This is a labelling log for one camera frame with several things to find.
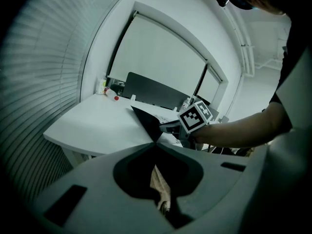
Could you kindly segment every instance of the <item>person's arm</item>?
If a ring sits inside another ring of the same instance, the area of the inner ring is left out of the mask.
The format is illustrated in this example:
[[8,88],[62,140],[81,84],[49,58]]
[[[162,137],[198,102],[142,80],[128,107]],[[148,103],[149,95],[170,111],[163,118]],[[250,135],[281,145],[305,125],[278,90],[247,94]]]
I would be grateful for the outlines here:
[[218,147],[247,148],[262,145],[282,133],[289,119],[284,107],[272,102],[262,113],[225,123],[208,125],[193,134],[198,143]]

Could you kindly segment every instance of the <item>white desk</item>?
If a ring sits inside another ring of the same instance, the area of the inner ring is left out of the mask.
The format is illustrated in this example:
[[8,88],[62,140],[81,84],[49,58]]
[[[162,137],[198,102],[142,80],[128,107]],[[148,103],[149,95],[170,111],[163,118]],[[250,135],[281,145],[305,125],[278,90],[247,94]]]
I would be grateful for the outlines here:
[[111,101],[104,95],[93,95],[64,114],[43,135],[61,146],[74,166],[72,151],[99,156],[152,143],[131,106],[152,115],[177,119],[177,112],[168,109],[122,97]]

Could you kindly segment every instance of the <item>person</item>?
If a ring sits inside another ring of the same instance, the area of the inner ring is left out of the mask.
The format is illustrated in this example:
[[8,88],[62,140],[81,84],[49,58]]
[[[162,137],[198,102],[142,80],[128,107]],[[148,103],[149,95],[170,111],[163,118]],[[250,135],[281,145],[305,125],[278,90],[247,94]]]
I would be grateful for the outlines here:
[[[290,74],[300,56],[310,43],[311,33],[307,21],[309,0],[230,0],[242,9],[257,7],[275,15],[290,17],[292,27],[284,53],[278,87]],[[218,0],[225,6],[225,0]],[[268,107],[250,117],[225,123],[207,125],[193,134],[198,143],[207,143],[219,147],[247,148],[262,145],[277,135],[288,132],[292,125],[287,113],[277,97],[272,97]]]

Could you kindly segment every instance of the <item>ceiling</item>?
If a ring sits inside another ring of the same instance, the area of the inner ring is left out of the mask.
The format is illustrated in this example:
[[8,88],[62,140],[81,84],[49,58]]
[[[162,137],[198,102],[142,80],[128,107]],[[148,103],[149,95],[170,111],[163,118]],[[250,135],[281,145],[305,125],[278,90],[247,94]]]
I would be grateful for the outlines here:
[[281,69],[283,47],[286,46],[291,27],[287,16],[275,16],[259,9],[241,10],[231,3],[221,8],[216,0],[202,1],[210,7],[228,32],[243,73],[254,76],[255,68]]

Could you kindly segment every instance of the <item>white wall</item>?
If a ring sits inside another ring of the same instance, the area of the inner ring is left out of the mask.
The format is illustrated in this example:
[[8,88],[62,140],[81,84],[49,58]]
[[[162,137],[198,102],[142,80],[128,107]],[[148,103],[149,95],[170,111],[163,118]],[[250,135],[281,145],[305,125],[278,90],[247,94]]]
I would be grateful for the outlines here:
[[239,120],[267,108],[276,90],[280,71],[271,68],[255,70],[253,78],[244,77],[241,91],[228,115],[230,121]]
[[[145,9],[149,7],[165,15],[171,24],[170,29],[187,40],[213,66],[224,82],[219,87],[212,107],[220,112],[221,117],[225,115],[239,83],[239,59],[229,35],[202,0],[121,0],[104,22],[91,48],[83,77],[82,99],[92,95],[96,75],[107,69],[110,55],[131,14],[134,1],[137,1],[135,9],[139,11],[144,10],[145,5]],[[146,13],[149,14],[149,10],[145,10],[144,14],[148,16]],[[177,32],[178,25],[182,26],[182,34]]]

